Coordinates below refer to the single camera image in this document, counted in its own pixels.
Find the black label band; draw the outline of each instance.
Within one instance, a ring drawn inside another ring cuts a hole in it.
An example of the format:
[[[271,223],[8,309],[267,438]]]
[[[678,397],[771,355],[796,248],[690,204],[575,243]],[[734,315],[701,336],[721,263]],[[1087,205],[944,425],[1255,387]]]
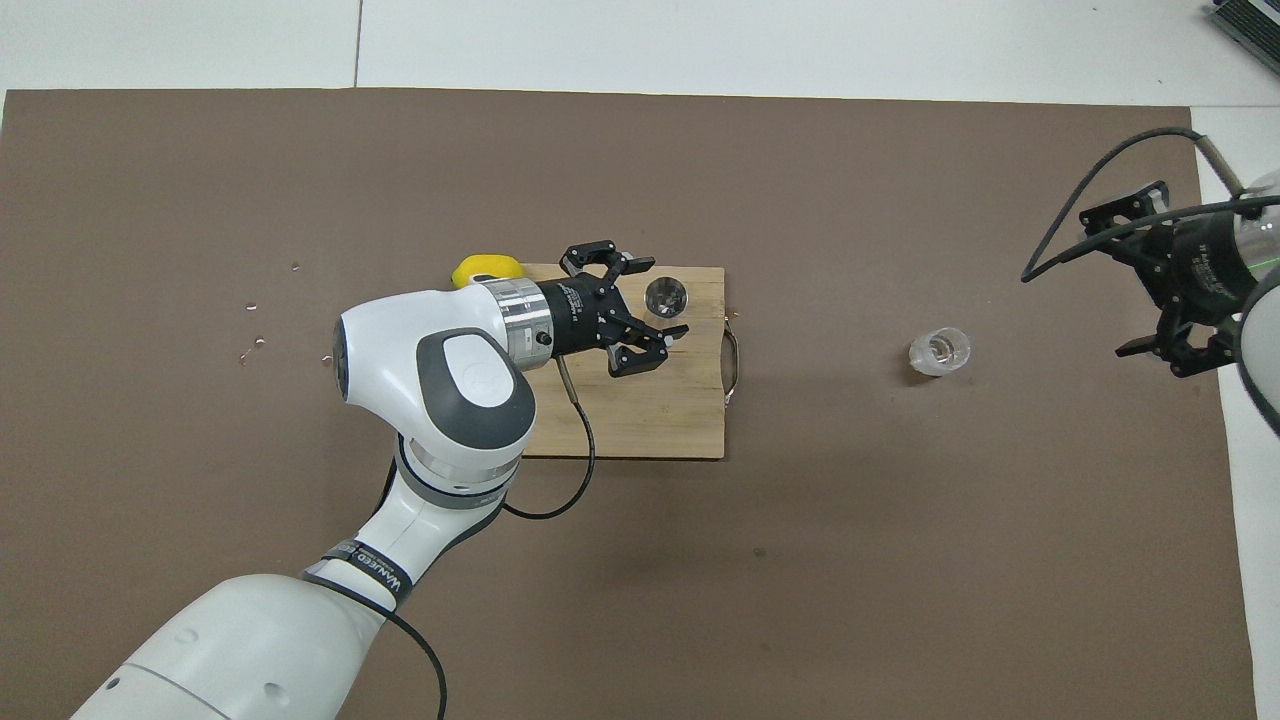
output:
[[[379,584],[396,597],[397,607],[408,600],[408,593],[413,591],[413,580],[403,568],[357,539],[339,542],[333,550],[324,553],[323,557],[325,560],[342,560],[378,580]]]

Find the brown table surface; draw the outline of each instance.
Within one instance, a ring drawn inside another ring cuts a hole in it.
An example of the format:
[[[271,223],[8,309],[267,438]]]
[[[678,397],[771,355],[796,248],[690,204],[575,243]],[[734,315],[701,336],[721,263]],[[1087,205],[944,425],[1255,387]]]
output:
[[[1097,156],[1188,122],[10,92],[0,715],[67,716],[212,584],[294,574],[360,525],[392,434],[320,364],[340,310],[444,288],[471,252],[556,261],[612,238],[726,268],[727,457],[604,461],[568,515],[504,516],[445,556],[406,616],[448,667],[452,717],[1252,717],[1213,375],[1112,356],[1156,314],[1105,258],[1018,283]],[[1189,143],[1143,143],[1084,201],[1153,178],[1194,201]],[[941,325],[974,356],[924,382],[905,346]],[[529,461],[512,496],[549,507],[581,469]],[[434,706],[425,659],[388,632],[342,716]]]

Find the yellow object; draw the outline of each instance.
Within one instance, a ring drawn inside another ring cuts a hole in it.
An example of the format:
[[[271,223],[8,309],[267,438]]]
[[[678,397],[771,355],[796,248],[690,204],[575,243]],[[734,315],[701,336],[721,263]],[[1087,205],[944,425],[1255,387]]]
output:
[[[468,255],[453,270],[453,287],[466,287],[475,282],[477,275],[484,275],[480,279],[522,278],[525,269],[520,266],[520,260],[511,255]]]

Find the wooden cutting board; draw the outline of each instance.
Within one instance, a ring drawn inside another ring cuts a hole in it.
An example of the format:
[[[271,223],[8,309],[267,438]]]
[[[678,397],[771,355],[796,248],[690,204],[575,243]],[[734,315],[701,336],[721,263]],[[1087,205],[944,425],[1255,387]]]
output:
[[[526,264],[535,281],[564,277],[559,265]],[[689,305],[672,320],[645,309],[644,291],[668,275],[689,292]],[[609,377],[603,351],[567,357],[579,401],[595,433],[600,457],[724,457],[724,389],[721,383],[721,341],[724,328],[724,268],[654,266],[618,278],[631,314],[657,328],[689,325],[657,370]],[[556,363],[527,373],[538,397],[538,423],[526,455],[586,456],[586,433],[568,402]]]

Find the metal ring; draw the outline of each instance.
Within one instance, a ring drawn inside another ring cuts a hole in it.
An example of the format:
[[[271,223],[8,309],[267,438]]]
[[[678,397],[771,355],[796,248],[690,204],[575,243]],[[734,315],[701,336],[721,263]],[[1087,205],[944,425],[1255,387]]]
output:
[[[728,313],[724,314],[724,337],[728,338],[730,350],[733,352],[733,380],[728,384],[728,389],[724,391],[724,407],[728,407],[728,401],[733,398],[733,391],[737,389],[737,378],[741,375],[737,355],[737,336],[733,334],[733,325],[728,324]]]

